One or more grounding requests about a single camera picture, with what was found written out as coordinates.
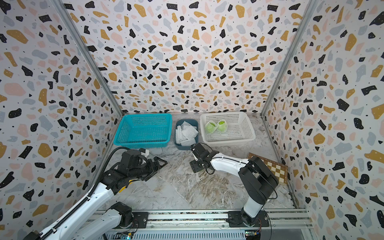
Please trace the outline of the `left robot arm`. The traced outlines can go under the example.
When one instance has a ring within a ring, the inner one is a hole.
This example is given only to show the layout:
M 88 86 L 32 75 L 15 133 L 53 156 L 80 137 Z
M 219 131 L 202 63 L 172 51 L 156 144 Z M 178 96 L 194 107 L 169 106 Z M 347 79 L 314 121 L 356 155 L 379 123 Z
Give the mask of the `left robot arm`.
M 132 150 L 122 147 L 122 159 L 110 169 L 107 165 L 112 157 L 102 166 L 94 186 L 82 199 L 71 207 L 57 221 L 43 229 L 40 233 L 31 232 L 25 236 L 26 240 L 87 240 L 104 235 L 109 230 L 120 227 L 144 228 L 145 219 L 135 218 L 132 208 L 118 202 L 110 207 L 99 219 L 89 226 L 83 224 L 107 201 L 120 192 L 124 187 L 136 181 L 148 181 L 167 161 L 158 157 L 148 159 L 147 150 Z

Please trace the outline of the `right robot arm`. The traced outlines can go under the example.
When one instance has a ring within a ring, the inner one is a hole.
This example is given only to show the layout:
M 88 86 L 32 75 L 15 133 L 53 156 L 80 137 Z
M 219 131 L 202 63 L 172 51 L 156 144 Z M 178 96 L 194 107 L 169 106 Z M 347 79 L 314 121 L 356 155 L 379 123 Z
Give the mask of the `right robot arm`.
M 272 194 L 276 194 L 279 179 L 267 167 L 267 165 L 256 156 L 250 159 L 238 159 L 229 157 L 204 143 L 191 146 L 194 160 L 190 166 L 194 173 L 202 170 L 212 175 L 217 171 L 232 174 L 242 181 L 249 197 L 240 211 L 242 224 L 247 227 L 261 225 L 257 215 L 262 210 Z

